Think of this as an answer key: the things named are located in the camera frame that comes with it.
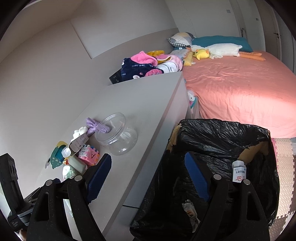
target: blue gripper pad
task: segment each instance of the blue gripper pad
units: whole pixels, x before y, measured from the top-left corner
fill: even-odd
[[[198,196],[208,202],[210,200],[208,182],[206,181],[194,158],[189,152],[187,152],[185,155],[185,166],[192,179]]]
[[[87,185],[86,201],[88,204],[91,203],[92,200],[95,200],[99,195],[104,181],[106,180],[106,177],[111,169],[111,156],[105,154],[97,165],[99,165],[99,168]]]

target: yellow stuffed toy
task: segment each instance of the yellow stuffed toy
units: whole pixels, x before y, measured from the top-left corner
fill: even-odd
[[[196,57],[198,60],[209,58],[210,57],[210,51],[205,49],[198,49],[196,50],[194,57]]]

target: pile of clothes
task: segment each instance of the pile of clothes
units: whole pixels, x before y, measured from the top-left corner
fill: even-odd
[[[163,50],[141,51],[131,58],[125,58],[121,68],[122,81],[181,71],[183,61],[176,55],[164,53]]]

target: silver screw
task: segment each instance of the silver screw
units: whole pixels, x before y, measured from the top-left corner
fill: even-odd
[[[246,184],[246,185],[250,185],[251,182],[250,182],[248,179],[244,179],[244,184]]]
[[[46,186],[50,186],[51,184],[52,184],[52,180],[47,180],[45,183]]]
[[[221,180],[221,176],[220,176],[219,174],[215,174],[215,175],[214,175],[214,179],[216,179],[216,180]]]
[[[75,180],[76,182],[79,182],[79,181],[82,180],[82,176],[81,176],[81,175],[78,175],[78,176],[74,177],[74,180]]]

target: black plastic bag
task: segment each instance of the black plastic bag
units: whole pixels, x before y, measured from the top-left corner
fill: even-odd
[[[258,152],[247,165],[263,206],[268,225],[276,218],[279,201],[279,178],[272,142],[267,129],[217,119],[182,120],[176,145],[167,151],[149,186],[141,207],[131,223],[131,233],[141,241],[190,240],[192,226],[182,208],[190,200],[202,220],[209,203],[200,198],[184,165],[188,151],[205,161],[213,173],[232,180],[232,162],[244,149],[267,142],[268,154]],[[233,200],[228,199],[217,234],[223,238],[231,219]]]

